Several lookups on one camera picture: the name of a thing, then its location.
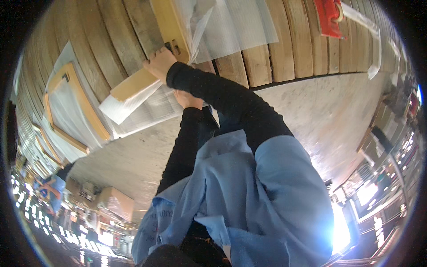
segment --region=black long sleeve undershirt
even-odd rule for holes
[[[237,119],[254,154],[261,143],[272,137],[293,136],[283,122],[282,115],[261,97],[236,82],[180,62],[169,69],[166,81],[169,87],[202,98],[218,112]]]
[[[246,133],[255,154],[264,141],[278,135],[292,135],[279,115],[261,97],[245,87],[212,73],[175,63],[167,73],[167,85],[191,93],[211,104],[227,117],[236,118]],[[198,124],[203,112],[187,108],[182,114],[181,130],[175,140],[157,194],[193,173],[197,154]]]

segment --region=light blue work shirt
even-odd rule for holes
[[[206,142],[193,174],[153,198],[132,245],[135,263],[162,244],[179,246],[193,219],[234,267],[320,266],[332,252],[328,192],[292,136],[263,142],[255,156],[243,130]]]
[[[61,198],[57,199],[54,193],[52,193],[51,191],[49,192],[50,205],[52,206],[53,211],[56,213],[61,208],[62,192],[65,189],[66,183],[57,175],[55,175],[52,179],[55,179],[55,181],[50,186],[58,190],[58,192],[61,194]]]

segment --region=person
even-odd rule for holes
[[[177,62],[165,47],[144,68],[175,89],[184,111],[133,241],[137,266],[325,263],[332,252],[330,198],[283,117],[245,87]],[[220,126],[205,131],[206,142],[202,100],[218,111]]]
[[[46,190],[46,195],[49,195],[49,206],[46,207],[46,212],[52,216],[55,216],[61,208],[62,195],[67,184],[67,175],[73,165],[74,163],[69,163],[64,169],[59,170],[56,174],[49,177],[50,180],[41,184],[38,188],[40,192]]]

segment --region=hand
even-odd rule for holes
[[[178,101],[183,108],[197,108],[202,110],[202,99],[194,97],[192,94],[181,90],[173,90],[173,94],[175,95],[176,101]]]
[[[162,47],[151,54],[142,65],[163,84],[166,84],[167,72],[175,62],[177,62],[175,56],[166,47]]]

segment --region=concrete floor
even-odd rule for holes
[[[369,126],[388,76],[365,73],[326,76],[258,91],[310,154],[323,180],[339,184],[363,156],[355,152]],[[149,208],[179,131],[173,118],[78,160],[70,176],[113,186],[135,200],[133,222]]]

